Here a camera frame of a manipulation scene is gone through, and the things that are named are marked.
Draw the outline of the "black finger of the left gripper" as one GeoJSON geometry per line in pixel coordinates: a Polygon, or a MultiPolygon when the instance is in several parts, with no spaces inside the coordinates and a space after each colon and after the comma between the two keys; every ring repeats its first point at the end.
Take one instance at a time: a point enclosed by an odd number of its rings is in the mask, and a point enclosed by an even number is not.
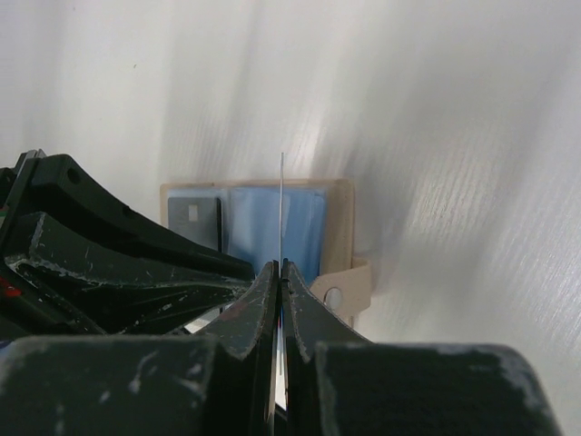
{"type": "Polygon", "coordinates": [[[137,213],[68,154],[23,156],[1,169],[1,206],[45,212],[93,243],[132,257],[251,281],[250,263],[193,243],[137,213]]]}
{"type": "Polygon", "coordinates": [[[234,302],[252,266],[191,249],[177,262],[120,253],[47,213],[18,217],[1,242],[1,313],[27,334],[173,334],[234,302]]]}

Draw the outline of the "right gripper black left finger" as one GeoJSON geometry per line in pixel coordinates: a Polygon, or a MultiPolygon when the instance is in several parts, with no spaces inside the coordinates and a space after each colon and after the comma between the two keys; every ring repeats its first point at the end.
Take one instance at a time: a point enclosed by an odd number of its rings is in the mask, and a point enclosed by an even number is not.
{"type": "Polygon", "coordinates": [[[278,266],[196,333],[37,336],[1,360],[4,435],[270,435],[278,266]]]}

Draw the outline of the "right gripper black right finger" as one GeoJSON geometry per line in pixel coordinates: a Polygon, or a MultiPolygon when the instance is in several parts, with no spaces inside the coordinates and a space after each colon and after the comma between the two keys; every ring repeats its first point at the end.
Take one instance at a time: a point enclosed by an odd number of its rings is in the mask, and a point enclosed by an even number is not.
{"type": "Polygon", "coordinates": [[[291,435],[558,435],[527,360],[498,344],[371,342],[281,271],[291,435]]]}

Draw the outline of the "black VIP card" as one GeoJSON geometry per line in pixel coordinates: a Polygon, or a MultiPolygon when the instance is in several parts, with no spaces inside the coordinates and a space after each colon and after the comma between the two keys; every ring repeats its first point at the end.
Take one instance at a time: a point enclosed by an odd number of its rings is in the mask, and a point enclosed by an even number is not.
{"type": "Polygon", "coordinates": [[[222,252],[222,200],[219,197],[168,199],[168,228],[191,242],[222,252]]]}
{"type": "MultiPolygon", "coordinates": [[[[282,265],[283,265],[283,188],[284,188],[284,152],[281,152],[280,156],[280,185],[279,185],[279,276],[282,277],[282,265]]],[[[276,399],[279,400],[278,405],[286,410],[287,409],[287,388],[286,388],[286,355],[285,355],[285,340],[284,340],[284,321],[283,321],[283,309],[279,311],[279,321],[278,321],[278,371],[276,381],[276,399]]]]}

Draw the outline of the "beige card holder wallet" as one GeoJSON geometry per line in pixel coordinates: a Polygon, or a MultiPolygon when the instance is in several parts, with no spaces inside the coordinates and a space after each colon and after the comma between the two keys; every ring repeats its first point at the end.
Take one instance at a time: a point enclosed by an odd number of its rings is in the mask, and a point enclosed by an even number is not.
{"type": "MultiPolygon", "coordinates": [[[[164,183],[161,222],[168,228],[168,199],[222,200],[222,253],[255,271],[279,260],[280,180],[164,183]]],[[[355,192],[348,179],[291,179],[283,188],[283,259],[295,263],[310,291],[352,325],[370,306],[369,261],[356,257],[355,192]]]]}

